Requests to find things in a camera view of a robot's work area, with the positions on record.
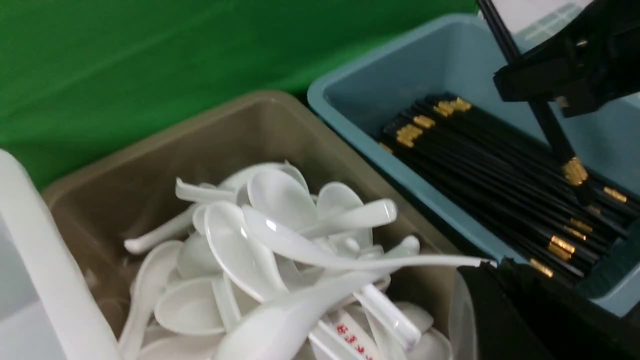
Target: chopsticks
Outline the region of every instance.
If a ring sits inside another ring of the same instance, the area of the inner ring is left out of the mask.
[[[520,50],[492,0],[477,0],[477,3],[507,63],[514,62],[521,55]],[[529,106],[551,146],[554,157],[563,164],[564,176],[573,187],[578,202],[582,206],[591,205],[593,192],[588,173],[576,156],[551,107],[544,101],[529,101]]]
[[[590,208],[581,206],[547,147],[452,94],[415,101],[385,124],[380,144],[567,286],[639,217],[631,197],[622,202],[600,190],[613,189],[602,176]]]

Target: light blue plastic bin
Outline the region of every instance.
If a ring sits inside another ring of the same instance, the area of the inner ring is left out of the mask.
[[[308,101],[354,148],[405,187],[457,232],[496,259],[526,263],[489,230],[371,138],[395,114],[427,94],[452,92],[544,140],[528,105],[502,102],[493,73],[506,64],[489,29],[476,17],[449,15],[316,80]],[[640,102],[628,97],[598,113],[562,119],[581,160],[598,173],[640,193]],[[623,316],[640,300],[640,231],[615,246],[578,291]]]

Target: brown plastic bin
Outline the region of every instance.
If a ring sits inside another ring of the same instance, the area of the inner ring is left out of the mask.
[[[398,220],[374,232],[385,248],[414,233],[423,252],[457,253],[354,150],[282,92],[255,92],[206,111],[59,180],[43,197],[119,335],[141,261],[125,251],[123,240],[152,230],[189,205],[175,198],[175,178],[216,184],[248,165],[283,160],[302,171],[313,192],[328,181],[342,181],[363,200],[396,201]],[[392,276],[388,293],[422,305],[446,331],[453,279],[451,268],[405,268]]]

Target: pile of spoons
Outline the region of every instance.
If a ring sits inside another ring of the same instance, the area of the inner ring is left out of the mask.
[[[384,294],[390,274],[486,260],[419,254],[414,236],[385,253],[372,228],[396,220],[392,200],[364,204],[337,182],[311,195],[287,162],[218,186],[178,178],[175,193],[193,204],[124,241],[148,254],[118,341],[123,360],[451,359],[428,312]]]

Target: green backdrop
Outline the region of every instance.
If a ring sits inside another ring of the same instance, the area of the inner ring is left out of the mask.
[[[473,0],[2,0],[0,147],[39,189],[258,88],[341,63]]]

